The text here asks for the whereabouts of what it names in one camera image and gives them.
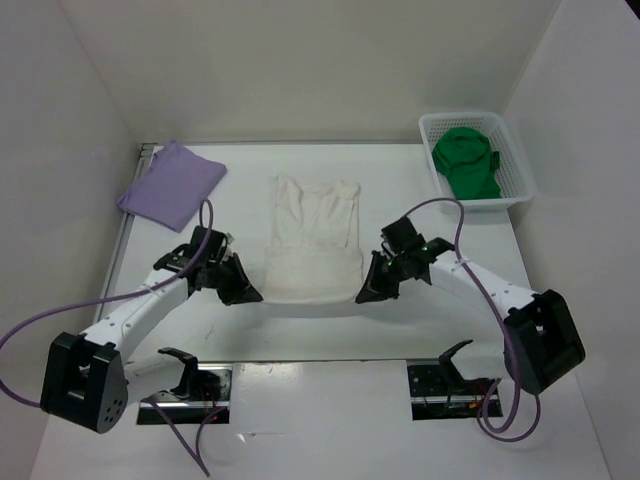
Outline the white t shirt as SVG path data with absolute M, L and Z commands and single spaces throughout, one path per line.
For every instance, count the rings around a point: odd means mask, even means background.
M 363 283 L 360 185 L 276 177 L 264 301 L 281 305 L 351 302 Z

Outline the purple t shirt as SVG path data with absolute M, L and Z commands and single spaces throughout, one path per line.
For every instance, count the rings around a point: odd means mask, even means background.
M 117 206 L 179 233 L 226 174 L 224 164 L 172 140 L 153 155 L 147 171 L 119 197 Z

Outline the green t shirt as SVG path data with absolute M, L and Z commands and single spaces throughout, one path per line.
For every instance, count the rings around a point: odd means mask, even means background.
M 433 148 L 432 157 L 458 200 L 501 197 L 495 178 L 501 166 L 500 153 L 479 131 L 469 127 L 448 130 Z

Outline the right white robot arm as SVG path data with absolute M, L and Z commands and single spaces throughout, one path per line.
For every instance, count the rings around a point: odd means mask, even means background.
M 569 307 L 554 290 L 537 293 L 514 285 L 473 262 L 459 258 L 442 238 L 419 239 L 398 252 L 372 253 L 372 262 L 355 302 L 399 297 L 400 284 L 419 280 L 451 294 L 463 304 L 497 314 L 504 329 L 503 365 L 512 380 L 539 395 L 586 358 Z

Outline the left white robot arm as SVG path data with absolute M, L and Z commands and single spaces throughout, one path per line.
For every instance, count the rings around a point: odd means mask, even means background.
M 216 291 L 226 306 L 263 299 L 237 254 L 193 260 L 168 253 L 153 265 L 133 298 L 81 333 L 63 332 L 53 340 L 41 410 L 102 434 L 128 405 L 160 391 L 180 400 L 194 396 L 204 379 L 196 355 L 176 347 L 161 347 L 143 360 L 132 355 L 166 316 L 203 289 Z

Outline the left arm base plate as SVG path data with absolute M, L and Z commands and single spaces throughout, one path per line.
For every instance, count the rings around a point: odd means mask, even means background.
M 176 425 L 228 424 L 233 380 L 231 364 L 203 363 L 188 385 L 159 391 L 151 396 Z

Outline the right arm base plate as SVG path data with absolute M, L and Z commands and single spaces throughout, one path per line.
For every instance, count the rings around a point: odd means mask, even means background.
M 451 386 L 436 360 L 408 362 L 406 368 L 413 421 L 475 418 L 493 384 L 482 378 Z

